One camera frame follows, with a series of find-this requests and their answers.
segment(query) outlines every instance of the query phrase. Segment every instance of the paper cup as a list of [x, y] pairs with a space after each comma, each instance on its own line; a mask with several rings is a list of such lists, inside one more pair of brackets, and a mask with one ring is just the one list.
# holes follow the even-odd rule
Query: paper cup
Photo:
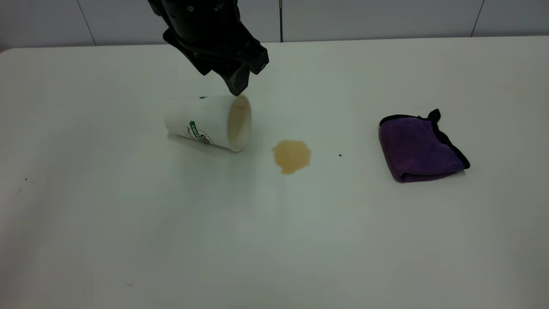
[[172, 134], [240, 151], [251, 133], [250, 102], [244, 95], [184, 98], [168, 106], [164, 124]]

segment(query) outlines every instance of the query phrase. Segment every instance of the folded cloth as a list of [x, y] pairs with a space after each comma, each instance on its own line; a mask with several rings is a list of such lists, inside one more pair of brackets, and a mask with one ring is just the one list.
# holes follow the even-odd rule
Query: folded cloth
[[379, 139], [393, 177], [402, 183], [443, 178], [470, 167], [436, 124], [440, 112], [428, 118], [392, 115], [379, 123]]

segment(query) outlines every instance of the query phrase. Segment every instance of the coffee spill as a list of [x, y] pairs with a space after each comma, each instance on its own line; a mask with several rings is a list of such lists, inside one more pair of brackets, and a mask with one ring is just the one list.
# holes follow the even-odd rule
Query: coffee spill
[[282, 168], [282, 174], [289, 175], [309, 165], [311, 150], [302, 141], [283, 140], [272, 148], [274, 162]]

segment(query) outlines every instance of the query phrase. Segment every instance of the table surface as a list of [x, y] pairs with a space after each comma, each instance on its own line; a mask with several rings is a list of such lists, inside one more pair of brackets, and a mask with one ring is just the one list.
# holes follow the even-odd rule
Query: table surface
[[[0, 54], [2, 307], [549, 302], [549, 37], [265, 47], [240, 153], [167, 134], [165, 102], [228, 94], [175, 48]], [[435, 108], [471, 168], [395, 182], [379, 121]]]

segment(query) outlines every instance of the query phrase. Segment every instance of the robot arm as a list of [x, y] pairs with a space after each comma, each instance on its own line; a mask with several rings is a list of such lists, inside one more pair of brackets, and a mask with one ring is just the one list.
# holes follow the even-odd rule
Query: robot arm
[[148, 1], [168, 25], [164, 40], [202, 75], [218, 73], [235, 96], [248, 87], [250, 71], [269, 63], [267, 49], [240, 22], [237, 0]]

